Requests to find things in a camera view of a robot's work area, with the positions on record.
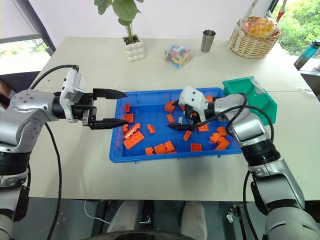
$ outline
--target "white table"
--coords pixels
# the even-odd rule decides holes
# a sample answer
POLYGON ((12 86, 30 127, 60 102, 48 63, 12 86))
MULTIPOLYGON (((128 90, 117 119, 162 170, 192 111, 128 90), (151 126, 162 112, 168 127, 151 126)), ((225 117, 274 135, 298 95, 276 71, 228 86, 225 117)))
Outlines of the white table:
MULTIPOLYGON (((263 59, 245 59, 226 50, 227 41, 215 41, 201 53, 200 40, 146 39, 147 57, 127 62, 119 39, 66 38, 40 73, 61 64, 79 64, 87 76, 86 91, 112 88, 121 91, 223 87, 222 81, 255 76, 278 103, 274 143, 286 159, 306 200, 320 199, 320 104, 295 67, 276 45, 263 59), (163 61, 171 43, 194 47, 197 56, 184 68, 163 61)), ((46 77, 38 89, 56 92, 68 70, 46 77)), ((115 100, 95 102, 97 117, 112 118, 115 100)), ((62 197, 74 199, 145 199, 241 201, 247 163, 241 154, 134 163, 109 160, 111 130, 90 130, 66 120, 50 122, 62 162, 62 197)), ((46 129, 31 155, 30 196, 57 197, 57 159, 46 129)), ((247 199, 253 200, 250 187, 247 199)))

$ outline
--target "window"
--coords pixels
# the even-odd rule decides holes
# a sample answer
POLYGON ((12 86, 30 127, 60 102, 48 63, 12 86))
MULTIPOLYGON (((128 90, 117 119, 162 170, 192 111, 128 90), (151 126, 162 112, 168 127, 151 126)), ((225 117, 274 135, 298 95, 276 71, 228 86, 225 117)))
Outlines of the window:
MULTIPOLYGON (((277 18, 283 4, 276 4, 272 17, 277 18)), ((281 47, 291 56, 300 56, 306 47, 315 39, 320 38, 320 1, 319 0, 288 0, 285 13, 279 21, 281 47)), ((320 59, 318 50, 313 58, 320 59)))
POLYGON ((56 49, 30 2, 1 1, 0 15, 0 75, 41 71, 56 49))
POLYGON ((0 44, 0 75, 41 71, 50 59, 42 38, 0 44))

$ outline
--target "green plastic bin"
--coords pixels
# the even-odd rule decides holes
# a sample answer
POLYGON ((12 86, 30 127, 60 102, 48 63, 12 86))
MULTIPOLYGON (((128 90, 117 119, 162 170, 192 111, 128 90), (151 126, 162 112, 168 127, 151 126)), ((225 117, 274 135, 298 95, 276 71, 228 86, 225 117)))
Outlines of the green plastic bin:
MULTIPOLYGON (((248 96, 248 104, 262 109, 271 119, 272 123, 276 122, 277 103, 261 87, 254 76, 242 77, 233 80, 223 81, 224 94, 244 93, 248 96)), ((250 109, 259 116, 264 125, 269 125, 266 117, 257 110, 250 109)))

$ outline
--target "plastic bag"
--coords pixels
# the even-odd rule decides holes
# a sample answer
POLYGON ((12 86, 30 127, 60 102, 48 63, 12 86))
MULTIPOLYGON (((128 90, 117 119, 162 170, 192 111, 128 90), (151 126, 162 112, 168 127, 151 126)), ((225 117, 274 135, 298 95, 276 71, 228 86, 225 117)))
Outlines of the plastic bag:
POLYGON ((248 29, 248 32, 260 37, 270 37, 275 31, 278 31, 277 22, 268 17, 260 17, 248 29))

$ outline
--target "black cable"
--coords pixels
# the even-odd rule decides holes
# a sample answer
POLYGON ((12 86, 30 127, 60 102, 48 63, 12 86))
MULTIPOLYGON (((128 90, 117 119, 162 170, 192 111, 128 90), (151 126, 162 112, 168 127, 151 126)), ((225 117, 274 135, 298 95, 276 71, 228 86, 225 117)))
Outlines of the black cable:
POLYGON ((56 210, 55 210, 55 215, 54 215, 54 219, 52 222, 52 225, 50 227, 50 231, 48 234, 48 237, 46 238, 47 240, 51 239, 52 233, 54 232, 57 220, 58 220, 58 216, 59 216, 59 211, 60 211, 60 203, 61 203, 61 189, 62 189, 62 170, 61 170, 61 162, 60 162, 60 154, 58 151, 58 147, 55 141, 55 137, 49 127, 49 125, 47 123, 45 123, 46 129, 48 130, 52 143, 53 143, 53 147, 56 153, 56 157, 57 157, 57 162, 58 162, 58 171, 59 171, 59 190, 58 190, 58 202, 56 204, 56 210))
POLYGON ((272 124, 272 121, 271 121, 270 117, 269 117, 262 109, 260 109, 260 108, 258 108, 258 107, 256 107, 256 106, 251 106, 251 105, 233 106, 233 107, 228 108, 227 110, 224 110, 224 111, 218 113, 217 115, 214 115, 214 116, 210 117, 209 119, 207 119, 207 120, 205 120, 205 121, 203 121, 203 122, 201 122, 201 123, 199 123, 199 124, 188 124, 188 125, 189 125, 190 127, 192 127, 192 128, 201 127, 201 126, 203 126, 203 125, 206 125, 206 124, 210 123, 210 122, 213 121, 213 120, 216 120, 217 118, 223 116, 224 114, 226 114, 226 113, 228 113, 228 112, 230 112, 230 111, 232 111, 232 110, 240 109, 240 108, 255 109, 255 110, 259 111, 260 113, 262 113, 262 114, 265 116, 265 118, 267 119, 267 121, 268 121, 268 123, 269 123, 269 126, 270 126, 270 131, 271 131, 271 137, 270 137, 270 139, 271 139, 271 141, 273 142, 273 141, 274 141, 274 138, 275 138, 274 125, 272 124))
POLYGON ((58 69, 63 69, 63 68, 73 68, 76 69, 77 72, 79 72, 79 66, 78 65, 70 65, 70 64, 66 64, 66 65, 60 65, 60 66, 55 66, 54 68, 51 68, 50 70, 46 71, 44 74, 42 74, 32 85, 29 89, 34 89, 38 83, 40 83, 40 81, 42 79, 44 79, 47 75, 49 75, 50 73, 54 72, 55 70, 58 69))
POLYGON ((229 128, 230 128, 230 125, 233 123, 233 121, 240 115, 240 113, 245 109, 245 105, 247 104, 247 101, 248 101, 248 97, 246 94, 244 93, 239 93, 241 94, 243 97, 244 97, 244 101, 243 101, 243 104, 242 104, 242 107, 239 109, 239 111, 233 116, 233 118, 231 118, 231 120, 228 122, 228 124, 226 125, 225 127, 225 130, 227 132, 228 135, 230 135, 231 137, 232 134, 231 132, 229 131, 229 128))
MULTIPOLYGON (((187 123, 190 127, 200 127, 200 126, 203 126, 219 117, 221 117, 222 115, 232 111, 232 110, 235 110, 235 109, 240 109, 237 114, 230 120, 231 121, 234 121, 236 119, 236 117, 238 117, 238 115, 241 113, 241 111, 244 109, 244 108, 249 108, 249 109, 255 109, 255 110, 258 110, 260 113, 262 113, 265 118, 267 119, 269 125, 270 125, 270 131, 271 131, 271 141, 273 142, 274 141, 274 138, 275 138, 275 130, 274 130, 274 125, 270 119, 270 117, 260 108, 256 107, 256 106, 251 106, 251 105, 245 105, 245 103, 247 102, 247 100, 244 102, 244 104, 242 105, 239 105, 239 106, 234 106, 234 107, 230 107, 228 108, 227 110, 224 110, 222 112, 220 112, 219 114, 213 116, 213 117, 210 117, 209 119, 207 119, 206 121, 200 123, 200 124, 190 124, 190 122, 187 120, 187 123)), ((247 200, 246 200, 246 189, 247 189, 247 183, 248 183, 248 178, 249 178, 249 175, 250 175, 250 171, 248 170, 246 175, 245 175, 245 178, 244 178, 244 183, 243 183, 243 191, 242 191, 242 197, 243 197, 243 208, 244 208, 244 213, 245 213, 245 216, 248 220, 248 224, 249 224, 249 227, 251 229, 251 232, 252 232, 252 235, 253 235, 253 238, 255 240, 259 240, 258 239, 258 236, 257 236, 257 233, 255 231, 255 228, 251 222, 251 219, 250 219, 250 216, 249 216, 249 212, 248 212, 248 207, 247 207, 247 200)))
MULTIPOLYGON (((58 69, 63 69, 63 68, 73 68, 75 69, 77 72, 79 72, 79 66, 78 65, 71 65, 71 64, 66 64, 66 65, 60 65, 60 66, 56 66, 54 68, 51 68, 50 70, 46 71, 44 74, 42 74, 33 84, 29 89, 34 89, 38 83, 44 79, 48 74, 54 72, 55 70, 58 69)), ((52 143, 53 143, 53 147, 56 153, 56 158, 57 158, 57 163, 58 163, 58 172, 59 172, 59 188, 58 188, 58 200, 57 200, 57 204, 56 204, 56 210, 55 210, 55 215, 54 215, 54 219, 53 222, 51 224, 50 227, 50 231, 47 237, 47 240, 51 239, 51 236, 53 234, 53 231, 55 229, 57 220, 58 220, 58 216, 59 216, 59 211, 60 211, 60 204, 61 204, 61 191, 62 191, 62 169, 61 169, 61 161, 60 161, 60 154, 58 151, 58 147, 55 141, 55 137, 49 127, 49 125, 47 123, 45 123, 46 129, 48 130, 52 143)), ((28 185, 30 185, 31 182, 31 171, 30 171, 30 166, 28 165, 28 169, 29 169, 29 173, 28 173, 28 185)))
POLYGON ((30 188, 30 184, 31 184, 31 170, 30 170, 30 163, 28 163, 28 182, 27 182, 27 184, 26 184, 26 186, 28 187, 28 188, 30 188))
POLYGON ((243 191, 242 191, 242 198, 243 198, 243 208, 244 208, 244 213, 245 213, 245 216, 248 220, 248 224, 249 224, 249 227, 251 229, 251 232, 252 232, 252 235, 253 235, 253 238, 255 240, 259 240, 258 236, 257 236, 257 233, 255 231, 255 228, 251 222, 251 219, 250 219, 250 216, 249 216, 249 212, 248 212, 248 207, 247 207, 247 200, 246 200, 246 189, 247 189, 247 182, 248 182, 248 178, 249 178, 249 175, 250 175, 250 171, 248 170, 246 172, 246 175, 245 175, 245 178, 244 178, 244 183, 243 183, 243 191))

